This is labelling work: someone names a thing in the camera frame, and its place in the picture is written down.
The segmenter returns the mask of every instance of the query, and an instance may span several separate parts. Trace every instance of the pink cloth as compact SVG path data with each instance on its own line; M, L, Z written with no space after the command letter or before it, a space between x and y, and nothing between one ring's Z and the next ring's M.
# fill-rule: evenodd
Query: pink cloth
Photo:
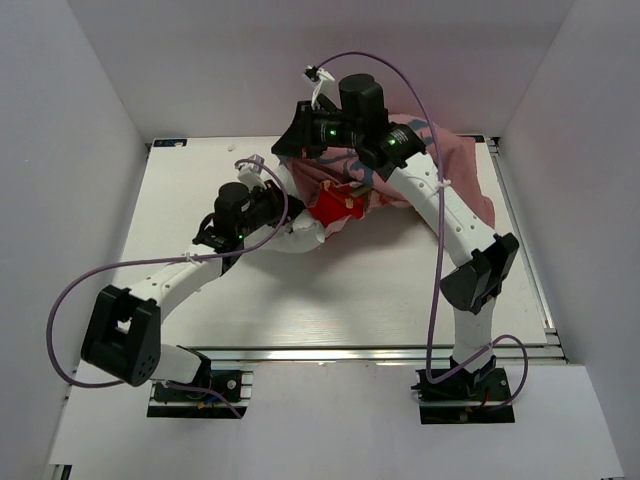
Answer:
M407 124L422 138L429 154L435 159L433 138L425 120L410 115L391 115L390 120ZM443 128L436 128L444 157L444 177L451 181L451 186L480 219L491 227L495 226L493 203L482 194L478 183L475 141L472 138L458 137ZM409 206L409 203L384 183L377 173L360 162L353 149L329 148L319 158L288 161L287 168L291 172L301 200L307 207L316 205L322 182L327 180L338 186L372 186L373 190L366 194L368 198L365 212L386 204L395 207ZM349 218L350 216L346 216L333 222L327 233L339 231Z

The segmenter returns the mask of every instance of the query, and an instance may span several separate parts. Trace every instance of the patterned fabric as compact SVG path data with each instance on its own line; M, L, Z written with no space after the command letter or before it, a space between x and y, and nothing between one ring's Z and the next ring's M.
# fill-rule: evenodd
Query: patterned fabric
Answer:
M435 148L427 122L410 115L391 115L390 120L408 125L427 145L435 159ZM480 190L476 168L475 141L440 128L444 177L451 181L462 200L485 223L495 225L493 203ZM360 219L370 210L385 205L408 207L409 203L365 166L353 149L329 148L319 158L288 159L301 200L325 226L327 237L342 229L350 218Z

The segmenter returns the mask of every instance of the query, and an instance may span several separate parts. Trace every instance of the gray wall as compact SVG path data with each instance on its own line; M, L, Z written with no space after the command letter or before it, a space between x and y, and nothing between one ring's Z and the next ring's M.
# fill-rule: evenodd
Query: gray wall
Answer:
M145 158L64 0L0 1L0 144L0 478L29 480L66 391L45 352L48 310L70 280L116 256ZM105 282L87 282L62 309L56 346L68 370Z
M576 0L503 138L560 337L640 479L640 3Z
M277 135L310 89L309 63L364 49L393 60L434 118L501 134L573 0L70 0L146 140ZM406 88L369 60L392 111L417 113Z

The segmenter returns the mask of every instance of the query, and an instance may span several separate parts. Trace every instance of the purple wire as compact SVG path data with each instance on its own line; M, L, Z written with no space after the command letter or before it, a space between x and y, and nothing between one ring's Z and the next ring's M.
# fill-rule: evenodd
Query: purple wire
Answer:
M433 144L434 144L435 149L436 149L436 165L438 167L438 182L442 183L444 181L444 164L443 164L443 158L444 157L442 155L442 148L440 146L440 141L438 140L438 133L436 131L436 124L431 120L431 117L429 116L429 113L427 112L426 107L422 103L422 100L420 99L420 96L416 92L416 89L413 87L413 85L411 84L409 79L404 75L404 73L402 73L395 65L393 65L390 62L388 62L384 58L381 58L381 57L379 57L377 55L374 55L372 53L361 52L361 51L350 51L350 52L338 53L336 55L333 55L333 56L327 58L325 61L320 62L317 65L317 67L318 68L323 67L324 65L326 65L327 63L329 63L329 62L331 62L333 60L336 60L336 59L341 58L341 57L351 56L351 55L371 58L373 60L376 60L377 62L380 62L380 63L386 65L391 70L396 72L398 74L398 76L407 85L407 87L409 87L409 90L413 94L413 97L416 99L416 102L418 102L418 105L420 106L420 110L422 112L422 115L423 115L424 119L427 121L427 124L429 125L429 129L431 130L431 136L433 137ZM479 358L481 355L483 355L485 352L487 352L487 350L489 350L491 347L496 345L501 340L504 340L506 338L510 338L510 339L514 340L516 343L518 343L518 345L522 349L523 359L524 359L524 375L522 377L522 381L520 383L520 386L516 390L516 393L514 393L511 396L511 398L508 399L506 402L501 404L500 405L500 407L501 407L501 406L509 404L520 393L520 391L522 390L522 387L524 387L524 382L525 382L525 380L527 378L527 373L529 371L529 359L528 359L528 356L527 356L527 351L526 351L523 343L520 340L518 340L516 337L514 337L513 335L501 335L501 336L499 336L494 341L492 341L491 344L481 348L476 353L474 353L469 358L467 358L464 362L458 364L455 368L452 368L452 369L448 370L447 372L445 372L444 374L442 374L442 375L440 375L438 377L434 377L433 376L433 372L431 370L431 361L433 359L433 337L434 337L435 331L436 331L436 314L438 312L438 300L440 298L440 280L442 279L442 263L443 263L443 259L444 259L444 224L445 224L444 214L445 214L445 211L444 211L444 189L443 188L438 189L438 202L439 202L439 208L438 208L438 253L437 253L437 257L436 257L436 271L435 271L435 279L434 279L434 285L433 285L433 296L431 298L431 312L429 314L429 327L428 327L428 331L427 331L427 359L426 359L426 368L425 368L426 377L427 377L427 380L429 381L429 383L431 383L431 384L438 384L440 382L443 382L447 378L450 378L451 376L455 375L460 370L465 368L467 365L469 365L475 359Z
M282 196L284 198L284 209L282 211L282 216L280 217L280 221L278 222L276 227L273 229L273 231L269 235L267 235L265 238L263 238L261 241L259 241L252 247L245 248L244 250L239 250L235 252L214 253L211 255L198 255L198 257L196 257L198 261L213 260L215 258L235 257L245 253L253 252L254 250L257 250L258 248L262 247L269 240L271 240L276 235L276 233L278 233L278 230L282 228L282 226L287 220L287 213L289 211L289 197L287 195L287 191L285 189L284 183L282 183L282 180L280 180L280 178L278 178L275 172L271 170L269 167L255 160L249 160L249 159L238 160L234 164L234 166L237 168L239 165L242 165L245 163L252 163L254 165L258 165L264 168L267 171L267 173L271 175L276 185L278 185L278 188L280 188L280 190L282 191ZM103 265L101 267L94 268L93 270L89 270L88 272L80 275L69 285L67 285L64 288L64 290L62 290L60 295L58 295L58 298L56 298L55 302L53 302L53 306L51 307L51 311L49 312L49 317L47 319L47 331L46 331L47 354L49 355L49 360L51 361L51 365L53 366L53 369L60 376L60 378L62 378L68 384L73 385L74 387L81 387L81 388L106 388L106 387L112 387L114 385L120 385L124 383L120 380L113 381L113 382L105 382L105 383L81 382L71 377L70 375L68 375L62 369L62 366L60 365L60 362L58 361L55 350L53 348L53 323L56 319L56 314L58 313L58 309L60 308L60 305L62 304L66 296L69 295L71 290L73 290L76 286L78 286L78 284L85 281L87 278L93 277L94 275L105 272L107 270L113 270L113 269L122 268L122 267L135 267L139 265L157 265L161 263L184 263L188 261L189 261L188 258L180 256L180 257L152 258L149 260L128 260L125 262L110 263L108 265Z
M206 393L206 394L212 395L216 397L218 400L220 400L222 403L224 403L237 418L242 418L242 415L240 415L240 412L236 410L236 407L234 407L229 400L224 398L221 394L219 394L215 390L211 390L210 388L204 388L204 387L192 387L191 385L182 385L181 383L176 383L171 381L167 382L166 386L174 390L182 390L185 392Z

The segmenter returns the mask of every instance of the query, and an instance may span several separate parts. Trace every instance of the purple cable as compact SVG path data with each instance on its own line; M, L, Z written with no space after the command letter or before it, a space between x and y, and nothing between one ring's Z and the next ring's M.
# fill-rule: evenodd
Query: purple cable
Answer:
M236 410L236 407L234 407L229 400L224 398L215 390L211 390L210 388L203 388L203 387L192 387L191 385L182 385L181 383L176 383L171 381L167 382L166 386L174 390L182 390L185 392L206 393L208 395L212 395L216 397L218 400L220 400L222 403L224 403L237 418L242 418L242 415L240 415L240 412Z
M273 180L276 183L276 185L278 185L278 188L280 188L280 190L282 191L283 198L284 198L284 209L282 211L282 216L280 217L280 221L278 222L276 227L273 229L273 231L269 235L267 235L265 238L263 238L261 241L259 241L258 243L256 243L252 247L245 248L244 250L239 250L239 251L235 251L235 252L214 253L214 254L211 254L211 255L199 255L197 257L198 261L213 260L215 258L235 257L235 256L242 255L242 254L245 254L245 253L253 252L254 250L257 250L258 248L262 247L269 240L271 240L276 235L276 233L278 233L278 230L280 230L280 228L282 228L282 226L284 225L285 221L287 220L287 212L289 211L289 197L287 195L287 191L285 189L285 186L282 183L282 180L280 180L278 178L278 176L275 174L275 172L273 170L271 170L269 167L267 167L264 164L261 164L260 162L255 161L255 160L249 160L249 159L238 160L234 164L234 166L237 168L239 165L242 165L242 164L245 164L245 163L252 163L254 165L258 165L258 166L264 168L267 171L267 173L269 175L271 175L271 177L273 178ZM66 298L66 296L69 295L71 290L73 290L76 286L78 286L78 284L80 284L81 282L85 281L87 278L93 277L94 275L97 275L98 273L105 272L107 270L113 270L113 269L122 268L122 267L135 267L135 266L139 266L139 265L157 265L157 264L161 264L161 263L184 263L184 262L188 262L188 261L190 261L190 260L187 259L186 257L180 256L180 257L152 258L152 259L149 259L149 260L128 260L128 261L125 261L125 262L110 263L108 265L103 265L101 267L94 268L93 270L89 270L88 272L80 275L78 278L76 278L69 285L67 285L64 288L64 290L62 290L60 295L58 295L58 298L56 298L55 302L53 302L53 306L51 307L51 311L49 312L49 317L47 319L47 331L46 331L47 354L49 355L49 360L51 361L51 365L53 366L53 369L60 376L60 378L62 378L68 384L73 385L74 387L82 387L82 388L106 388L106 387L112 387L114 385L120 385L120 384L124 383L124 382L122 382L120 380L113 381L113 382L105 382L105 383L85 383L85 382L81 382L81 381L76 380L75 378L69 376L62 369L62 366L60 365L60 362L58 362L58 358L56 357L56 353L55 353L55 350L53 348L53 322L56 319L56 314L58 313L58 309L60 308L60 305L62 304L62 302ZM219 395L219 394L216 394L216 396L218 398L222 398L222 396Z
M418 102L418 105L420 106L420 110L422 112L422 115L423 115L424 119L427 121L427 124L429 125L429 129L431 130L431 136L433 137L433 144L434 144L435 149L436 149L436 165L438 167L438 182L442 183L444 181L444 165L442 163L443 162L442 148L440 146L440 141L438 140L438 133L436 132L436 125L431 120L431 117L429 116L429 113L427 112L426 107L422 103L422 100L420 99L420 96L416 92L415 88L413 87L413 85L411 84L409 79L395 65L393 65L390 62L388 62L384 58L381 58L381 57L379 57L377 55L374 55L374 54L371 54L371 53L360 52L360 51L350 51L350 52L342 52L342 53L338 53L336 55L333 55L333 56L327 58L325 61L320 62L317 65L317 67L318 68L323 67L324 65L326 65L327 63L329 63L329 62L331 62L333 60L336 60L336 59L341 58L341 57L350 56L350 55L371 58L373 60L376 60L377 62L380 62L380 63L386 65L391 70L396 72L398 74L398 76L407 85L407 87L409 87L409 90L413 94L413 97L416 99L416 102ZM442 262L443 262L443 259L444 259L444 224L445 224L444 213L445 212L444 212L444 189L443 188L438 189L438 202L439 202L439 208L438 208L438 232L439 232L439 234L438 234L438 253L437 253L437 257L436 257L436 271L435 271L435 279L434 279L434 285L433 285L433 297L431 298L431 313L429 314L429 327L428 327L428 331L427 331L427 359L426 359L426 368L425 368L426 377L427 377L427 380L429 381L429 383L431 383L431 384L438 384L440 382L443 382L447 378L450 378L451 376L453 376L456 373L458 373L460 370L462 370L464 367L469 365L476 358L480 357L487 350L489 350L489 348L493 347L494 345L499 343L501 340L504 340L506 338L510 338L510 339L514 340L516 343L518 343L518 345L522 349L523 360L524 360L524 374L522 376L522 380L521 380L520 386L516 390L516 393L514 393L511 396L510 399L508 399L506 402L504 402L503 404L501 404L499 406L499 407L502 407L504 405L509 404L520 393L520 391L522 391L522 387L524 387L524 382L526 381L527 373L529 371L529 359L528 359L528 356L527 356L527 351L526 351L524 345L522 344L522 342L520 340L518 340L516 337L514 337L513 335L501 335L501 336L499 336L498 338L493 340L490 345L487 345L487 346L481 348L476 353L474 353L469 358L467 358L464 362L458 364L455 368L452 368L452 369L448 370L446 373L440 375L439 377L434 377L433 376L433 372L431 370L431 361L432 361L432 358L433 358L433 337L434 337L435 331L436 331L436 314L438 312L438 300L440 298L440 294L439 294L439 292L440 292L440 280L442 279Z

